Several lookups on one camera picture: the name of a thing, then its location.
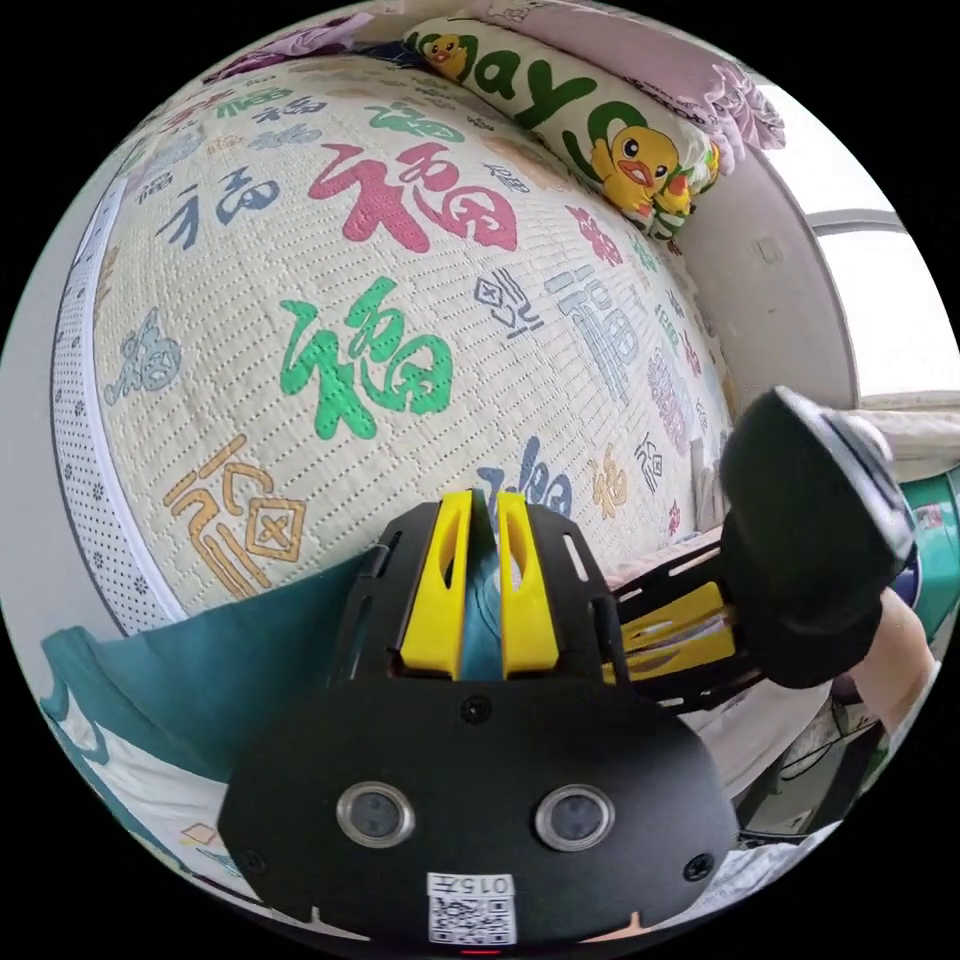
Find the camera lens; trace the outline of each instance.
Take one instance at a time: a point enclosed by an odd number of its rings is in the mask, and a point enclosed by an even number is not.
[[[540,839],[554,850],[573,853],[600,843],[613,826],[613,804],[595,787],[570,784],[541,801],[534,817]]]
[[[413,808],[395,787],[374,781],[345,790],[337,803],[340,829],[364,847],[394,847],[413,832]]]

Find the qr code sticker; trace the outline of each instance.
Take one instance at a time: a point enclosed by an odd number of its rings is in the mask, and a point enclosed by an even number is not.
[[[516,943],[513,897],[431,897],[430,942],[486,947]]]

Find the white wall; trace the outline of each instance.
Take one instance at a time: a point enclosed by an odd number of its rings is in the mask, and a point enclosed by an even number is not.
[[[699,201],[679,243],[713,314],[741,409],[777,384],[828,406],[856,406],[853,352],[830,272],[762,154],[748,150]]]

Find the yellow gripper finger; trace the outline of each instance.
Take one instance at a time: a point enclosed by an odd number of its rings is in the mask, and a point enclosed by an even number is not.
[[[623,625],[623,650],[630,679],[646,680],[732,657],[736,652],[732,613],[720,588],[705,583],[659,610]],[[612,667],[604,679],[614,680]]]
[[[443,498],[400,647],[408,670],[460,676],[472,494]]]
[[[560,657],[527,503],[520,493],[497,497],[500,516],[500,648],[503,678],[553,670]],[[510,558],[520,568],[514,589]]]

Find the sticker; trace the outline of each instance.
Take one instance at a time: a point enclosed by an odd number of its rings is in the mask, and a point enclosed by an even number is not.
[[[507,946],[517,942],[513,877],[428,873],[430,942]]]

